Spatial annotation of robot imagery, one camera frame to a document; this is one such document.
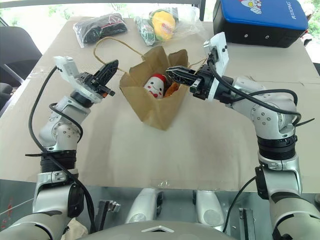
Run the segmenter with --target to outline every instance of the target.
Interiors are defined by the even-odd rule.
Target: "blue case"
[[[231,43],[287,48],[307,29],[296,0],[217,0],[213,11],[214,34]]]

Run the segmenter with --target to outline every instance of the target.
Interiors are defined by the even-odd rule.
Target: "printed logo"
[[[288,9],[289,9],[289,13],[291,15],[291,18],[296,19],[296,15],[295,15],[294,9],[291,6],[291,2],[286,1],[286,4],[288,5]]]
[[[261,11],[261,1],[260,0],[239,0],[242,5],[250,8],[251,12],[255,14],[262,14]]]
[[[168,26],[167,24],[165,23],[162,23],[161,25],[163,31],[166,33],[166,34],[172,34],[173,30],[170,26]]]

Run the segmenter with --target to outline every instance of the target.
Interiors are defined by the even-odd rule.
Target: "kraft paper bag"
[[[157,46],[141,57],[143,62],[122,76],[120,89],[142,122],[166,130],[177,114],[188,87],[180,85],[171,96],[156,99],[144,89],[144,85],[153,74],[165,75],[168,67],[187,67],[188,53],[183,49],[167,56],[164,48]]]

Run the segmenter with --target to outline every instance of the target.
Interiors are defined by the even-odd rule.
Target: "white table surface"
[[[40,158],[28,132],[28,117],[38,91],[54,66],[53,56],[71,56],[80,72],[94,74],[101,64],[93,46],[80,48],[72,18],[62,28],[50,48],[28,77],[21,96],[15,97],[0,118],[0,179],[36,181]],[[145,46],[132,19],[129,32],[116,37],[141,53]],[[190,35],[163,44],[167,54],[188,51],[189,62],[205,57],[204,38],[213,35],[212,23],[204,22],[207,36]],[[320,77],[301,41],[289,48],[228,44],[226,76],[250,76],[267,88],[287,88],[299,96],[298,111],[312,123],[298,127],[296,150],[300,159],[303,191],[320,192],[319,120]],[[119,59],[128,71],[141,58],[118,42],[107,40],[98,54],[107,62]],[[255,175],[259,165],[254,126],[244,116],[219,102],[208,102],[187,94],[167,131],[152,128],[136,116],[119,89],[122,72],[108,83],[116,92],[91,108],[83,122],[84,135],[77,149],[79,178],[86,185],[110,187],[156,187],[175,189],[238,190]],[[34,116],[36,133],[47,122],[48,105],[72,92],[71,86],[55,73],[48,83]],[[256,191],[251,184],[248,191]]]

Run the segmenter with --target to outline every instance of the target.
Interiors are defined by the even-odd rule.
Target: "clear plastic bag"
[[[192,6],[160,8],[135,17],[135,23],[147,46],[191,34],[199,34],[207,39],[199,14],[199,9]]]
[[[79,21],[73,25],[73,30],[81,48],[94,44],[104,37],[128,31],[120,13],[110,13]]]

